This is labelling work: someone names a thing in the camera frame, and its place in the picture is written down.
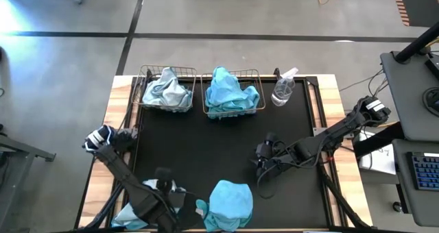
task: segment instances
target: black mat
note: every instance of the black mat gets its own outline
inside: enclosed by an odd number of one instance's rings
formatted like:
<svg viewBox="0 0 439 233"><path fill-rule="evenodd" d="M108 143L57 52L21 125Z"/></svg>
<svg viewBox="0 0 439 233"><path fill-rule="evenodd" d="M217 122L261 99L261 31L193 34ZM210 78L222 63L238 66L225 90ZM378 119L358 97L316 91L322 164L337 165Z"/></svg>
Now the black mat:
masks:
<svg viewBox="0 0 439 233"><path fill-rule="evenodd" d="M315 169L290 169L278 176L276 195L269 200L255 193L249 158L267 132L277 133L286 143L312 135L306 82L297 81L286 105L276 107L270 99L275 81L270 81L263 83L266 107L255 115L210 120L202 111L199 83L187 113L143 110L134 174L147 180L156 167L169 167L178 186L205 199L219 180L247 183L254 199L247 228L326 227L322 184ZM263 187L267 189L263 192L271 192L274 184ZM200 222L195 228L204 226Z"/></svg>
<svg viewBox="0 0 439 233"><path fill-rule="evenodd" d="M431 27L439 21L439 0L402 0L398 9L410 26Z"/></svg>

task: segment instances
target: table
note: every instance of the table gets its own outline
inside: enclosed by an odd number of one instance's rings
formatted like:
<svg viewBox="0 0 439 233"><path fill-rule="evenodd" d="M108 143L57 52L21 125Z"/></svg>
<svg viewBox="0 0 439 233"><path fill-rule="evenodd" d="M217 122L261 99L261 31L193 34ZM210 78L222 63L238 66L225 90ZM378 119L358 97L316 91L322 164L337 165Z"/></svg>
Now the table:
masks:
<svg viewBox="0 0 439 233"><path fill-rule="evenodd" d="M337 81L334 75L299 76L315 76L318 78L319 92L315 92L312 86L309 87L311 102L313 104L313 115L317 127L322 126L322 121L319 117L320 115L317 107L318 101L316 93L320 93L321 95L322 106L328 126L332 126L344 118L342 100L340 98ZM274 75L262 75L261 77L274 77ZM107 111L104 117L104 124L117 127L119 127L121 124L129 103L132 78L133 76L130 75L115 76L111 88L110 98L108 100ZM136 116L137 112L134 108L131 114L132 120L130 121L130 127L135 124ZM351 142L347 140L344 141L343 145L352 147ZM370 217L355 154L349 150L340 148L335 152L334 159L343 196L346 198L353 210L360 216L360 218L367 224L372 225L372 219ZM113 176L105 165L96 160L94 161L90 172L90 177L84 191L82 206L78 213L78 218L75 225L78 227L85 226L93 220L95 215L105 204L112 190ZM341 225L340 215L337 210L337 203L331 192L329 192L329 194L334 222L336 225ZM118 199L115 207L116 211L121 209L121 202L122 195Z"/></svg>

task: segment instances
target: blue cloth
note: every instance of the blue cloth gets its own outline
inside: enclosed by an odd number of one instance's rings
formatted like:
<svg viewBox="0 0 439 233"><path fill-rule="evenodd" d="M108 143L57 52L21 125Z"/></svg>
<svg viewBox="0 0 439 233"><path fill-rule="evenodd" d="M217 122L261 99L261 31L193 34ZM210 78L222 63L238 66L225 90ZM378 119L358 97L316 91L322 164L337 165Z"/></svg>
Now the blue cloth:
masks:
<svg viewBox="0 0 439 233"><path fill-rule="evenodd" d="M221 180L209 197L209 205L198 199L196 206L203 211L207 232L226 230L234 232L252 218L253 196L247 184Z"/></svg>
<svg viewBox="0 0 439 233"><path fill-rule="evenodd" d="M172 68L164 68L158 80L147 85L142 102L162 110L186 112L192 104L192 92L178 84Z"/></svg>
<svg viewBox="0 0 439 233"><path fill-rule="evenodd" d="M143 182L144 185L150 186L153 189L156 189L157 187L157 179L151 179ZM172 181L172 189L171 191L175 191L177 189L177 186L174 181ZM111 221L112 227L125 227L128 230L138 230L145 228L148 226L146 222L139 219L133 209L130 203L128 203L125 207L122 208L122 210L116 215L116 217Z"/></svg>
<svg viewBox="0 0 439 233"><path fill-rule="evenodd" d="M211 86L206 90L205 104L209 108L209 117L237 117L243 114L254 114L259 102L259 93L254 86L247 87L244 91L239 86L236 76L231 75L224 67L216 67L213 71ZM215 114L221 112L249 110L234 114Z"/></svg>

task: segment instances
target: light blue towel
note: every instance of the light blue towel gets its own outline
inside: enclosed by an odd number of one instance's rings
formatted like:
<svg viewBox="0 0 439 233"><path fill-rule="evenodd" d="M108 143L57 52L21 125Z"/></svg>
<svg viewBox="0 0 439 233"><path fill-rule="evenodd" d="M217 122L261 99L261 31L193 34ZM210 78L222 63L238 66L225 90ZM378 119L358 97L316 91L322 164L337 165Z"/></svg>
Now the light blue towel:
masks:
<svg viewBox="0 0 439 233"><path fill-rule="evenodd" d="M192 102L192 92L178 84L178 78L172 68L165 68L158 80L147 85L142 102L155 105L162 110L186 112ZM167 106L187 108L175 109Z"/></svg>
<svg viewBox="0 0 439 233"><path fill-rule="evenodd" d="M144 185L150 186L153 189L157 187L157 179L151 179L143 182ZM172 181L171 191L175 191L177 186L174 181ZM116 217L111 221L112 227L125 227L128 230L138 230L145 228L148 224L143 220L139 219L132 210L132 206L128 203L122 210L116 215Z"/></svg>
<svg viewBox="0 0 439 233"><path fill-rule="evenodd" d="M234 232L238 227L244 227L252 218L253 196L247 184L221 180L209 197L209 205L201 199L197 200L196 205L203 211L207 232Z"/></svg>
<svg viewBox="0 0 439 233"><path fill-rule="evenodd" d="M213 71L211 86L206 90L205 104L209 113L221 113L236 110L256 109L259 93L254 86L244 91L239 86L238 79L224 67L216 67ZM237 112L236 114L209 114L210 118L237 117L243 114L254 114L256 110Z"/></svg>

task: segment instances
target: folded towel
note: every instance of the folded towel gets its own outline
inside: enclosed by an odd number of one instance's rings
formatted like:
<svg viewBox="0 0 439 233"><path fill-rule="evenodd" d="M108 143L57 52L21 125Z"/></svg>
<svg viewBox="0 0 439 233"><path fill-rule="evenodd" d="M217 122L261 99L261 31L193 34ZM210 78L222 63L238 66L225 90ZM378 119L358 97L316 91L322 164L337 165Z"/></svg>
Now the folded towel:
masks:
<svg viewBox="0 0 439 233"><path fill-rule="evenodd" d="M247 184L221 180L209 197L209 205L198 199L196 205L203 211L207 232L225 230L234 232L252 218L253 196Z"/></svg>
<svg viewBox="0 0 439 233"><path fill-rule="evenodd" d="M234 75L231 75L224 67L215 68L211 86L206 90L205 104L209 108L209 113L256 109L258 102L259 93L254 86L249 86L243 91ZM256 110L249 110L233 115L210 114L209 117L237 117L255 112Z"/></svg>
<svg viewBox="0 0 439 233"><path fill-rule="evenodd" d="M151 179L143 182L144 185L147 185L153 189L157 187L157 179ZM174 181L172 181L171 193L177 189L177 186ZM128 230L138 230L142 229L148 224L143 220L139 219L130 203L128 203L122 210L116 215L116 217L111 221L112 227L125 227Z"/></svg>
<svg viewBox="0 0 439 233"><path fill-rule="evenodd" d="M158 80L150 82L142 98L143 103L159 106L163 110L186 112L192 101L192 92L178 84L178 78L172 68L165 68ZM181 109L167 106L187 107Z"/></svg>

